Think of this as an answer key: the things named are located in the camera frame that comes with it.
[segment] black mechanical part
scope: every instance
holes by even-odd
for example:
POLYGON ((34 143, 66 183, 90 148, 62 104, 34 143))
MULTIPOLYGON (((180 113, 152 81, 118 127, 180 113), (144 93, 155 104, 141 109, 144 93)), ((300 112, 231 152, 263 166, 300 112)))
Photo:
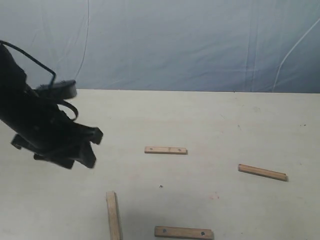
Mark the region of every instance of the black mechanical part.
POLYGON ((77 95, 76 81, 54 83, 56 74, 42 63, 14 46, 39 66, 49 69, 50 84, 32 89, 26 84, 27 75, 4 46, 12 44, 0 40, 0 120, 17 134, 11 144, 17 149, 34 153, 35 160, 47 161, 71 169, 77 161, 93 168, 96 156, 91 143, 99 145, 103 133, 98 127, 75 123, 78 110, 65 99, 77 95), (70 108, 70 119, 58 105, 70 108))

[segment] white table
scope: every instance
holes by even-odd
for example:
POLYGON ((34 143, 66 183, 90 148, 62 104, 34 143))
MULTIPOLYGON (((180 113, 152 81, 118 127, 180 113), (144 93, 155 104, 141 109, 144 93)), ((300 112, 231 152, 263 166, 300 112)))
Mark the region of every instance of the white table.
POLYGON ((112 190, 124 240, 155 239, 155 226, 212 229, 216 240, 319 239, 320 95, 79 90, 72 102, 79 123, 104 132, 94 169, 35 161, 0 124, 0 239, 108 240, 112 190))

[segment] wooden block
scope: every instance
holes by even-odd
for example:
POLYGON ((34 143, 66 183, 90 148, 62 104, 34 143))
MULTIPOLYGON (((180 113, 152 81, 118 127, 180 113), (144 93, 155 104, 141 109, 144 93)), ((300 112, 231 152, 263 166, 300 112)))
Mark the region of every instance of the wooden block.
POLYGON ((184 147, 165 147, 165 146, 146 146, 144 148, 145 154, 188 154, 184 147))
POLYGON ((118 201, 114 191, 108 191, 106 193, 106 203, 108 207, 110 240, 121 240, 122 234, 118 214, 118 201))
POLYGON ((288 181, 288 176, 285 173, 277 172, 277 171, 270 171, 254 166, 247 166, 243 164, 238 165, 239 172, 244 172, 247 174, 254 174, 266 178, 276 179, 280 181, 288 181))
POLYGON ((183 228, 170 226, 156 226, 154 236, 175 239, 213 239, 214 233, 210 229, 183 228))

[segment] black cable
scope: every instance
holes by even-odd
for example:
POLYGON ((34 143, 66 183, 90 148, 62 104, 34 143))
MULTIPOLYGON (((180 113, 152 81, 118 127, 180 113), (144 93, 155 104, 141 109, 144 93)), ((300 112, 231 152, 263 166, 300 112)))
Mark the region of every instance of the black cable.
POLYGON ((9 46, 10 48, 13 48, 14 50, 18 51, 19 53, 25 55, 27 58, 29 58, 30 60, 32 60, 35 64, 39 65, 40 67, 42 67, 43 69, 47 70, 49 73, 52 74, 52 78, 51 78, 51 81, 49 83, 49 86, 48 86, 48 89, 50 90, 53 85, 54 85, 54 82, 56 80, 56 76, 57 74, 50 68, 48 68, 46 65, 44 65, 43 63, 39 62, 37 59, 35 59, 33 56, 31 56, 29 53, 25 52, 24 50, 22 50, 21 48, 11 44, 10 42, 7 42, 7 41, 3 41, 3 40, 0 40, 0 44, 3 44, 3 45, 6 45, 6 46, 9 46))

